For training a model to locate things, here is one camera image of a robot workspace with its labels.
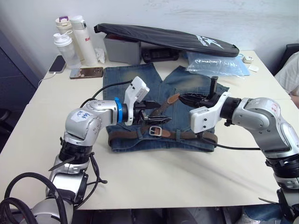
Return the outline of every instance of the white logo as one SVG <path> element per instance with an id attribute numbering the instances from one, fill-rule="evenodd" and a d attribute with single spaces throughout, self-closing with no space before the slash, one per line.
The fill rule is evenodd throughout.
<path id="1" fill-rule="evenodd" d="M 199 35 L 196 35 L 197 39 L 201 42 L 202 45 L 204 46 L 208 46 L 207 43 L 209 45 L 211 45 L 211 43 L 217 45 L 218 47 L 224 49 L 219 43 L 217 43 L 215 40 L 211 40 L 207 37 L 204 37 L 204 36 L 199 36 Z"/>

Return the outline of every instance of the denim vest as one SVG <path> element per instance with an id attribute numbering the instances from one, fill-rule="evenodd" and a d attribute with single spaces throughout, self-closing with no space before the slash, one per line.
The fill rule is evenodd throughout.
<path id="1" fill-rule="evenodd" d="M 145 96 L 144 100 L 154 100 L 160 104 L 176 93 L 195 92 L 208 95 L 211 83 L 209 77 L 191 74 L 185 71 L 185 68 L 181 66 L 177 67 L 162 81 L 153 63 L 147 63 L 105 68 L 103 85 L 125 82 L 134 79 L 136 76 L 139 76 L 149 87 L 149 93 Z M 114 97 L 118 97 L 120 101 L 123 102 L 127 87 L 128 84 L 109 87 L 103 91 L 103 98 L 105 100 L 114 100 Z M 227 90 L 228 87 L 217 84 L 217 93 L 222 94 Z M 126 126 L 124 123 L 121 123 L 116 126 L 107 127 L 108 134 L 115 131 L 137 131 L 137 133 L 139 133 L 137 139 L 113 139 L 111 141 L 112 151 L 130 152 L 160 148 L 181 148 L 184 150 L 203 152 L 214 151 L 214 146 L 203 143 L 199 141 L 199 139 L 180 139 L 181 132 L 192 132 L 189 123 L 189 111 L 192 109 L 192 107 L 178 100 L 162 113 L 162 115 L 171 117 L 172 120 L 160 126 L 168 131 L 176 132 L 177 138 L 175 140 L 151 136 L 148 132 L 142 135 L 140 131 L 141 125 Z"/>

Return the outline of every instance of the clear plastic bag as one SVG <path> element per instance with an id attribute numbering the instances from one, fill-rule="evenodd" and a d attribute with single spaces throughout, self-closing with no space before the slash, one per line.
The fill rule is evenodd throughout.
<path id="1" fill-rule="evenodd" d="M 250 72 L 242 61 L 243 55 L 237 57 L 219 57 L 187 52 L 189 66 L 187 71 L 205 76 L 249 76 Z"/>

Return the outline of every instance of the person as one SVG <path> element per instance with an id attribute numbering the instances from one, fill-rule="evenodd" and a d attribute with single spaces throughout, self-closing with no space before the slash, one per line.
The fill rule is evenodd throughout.
<path id="1" fill-rule="evenodd" d="M 290 56 L 275 78 L 299 108 L 299 51 Z"/>
<path id="2" fill-rule="evenodd" d="M 243 206 L 242 215 L 235 224 L 259 224 L 261 221 L 280 220 L 280 224 L 291 224 L 283 216 L 277 204 Z"/>

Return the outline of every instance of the brown leather strap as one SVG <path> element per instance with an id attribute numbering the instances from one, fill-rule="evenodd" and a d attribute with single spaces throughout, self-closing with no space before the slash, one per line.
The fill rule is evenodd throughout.
<path id="1" fill-rule="evenodd" d="M 162 138 L 167 138 L 167 139 L 176 139 L 177 133 L 176 132 L 170 132 L 165 129 L 162 129 L 160 127 L 155 127 L 155 126 L 143 126 L 140 129 L 140 132 L 142 135 L 146 131 L 149 131 L 151 129 L 151 133 L 154 134 L 155 136 L 161 136 Z M 218 142 L 218 138 L 215 134 L 210 133 L 210 132 L 203 132 L 202 137 L 208 140 L 211 140 L 215 143 Z M 108 143 L 111 145 L 111 141 L 113 139 L 137 139 L 138 138 L 138 132 L 113 132 L 109 134 L 108 138 Z M 180 139 L 197 139 L 197 135 L 192 133 L 192 132 L 181 132 Z"/>
<path id="2" fill-rule="evenodd" d="M 153 110 L 150 114 L 151 117 L 160 116 L 170 105 L 174 104 L 179 97 L 179 93 L 172 95 L 169 97 L 159 108 Z"/>

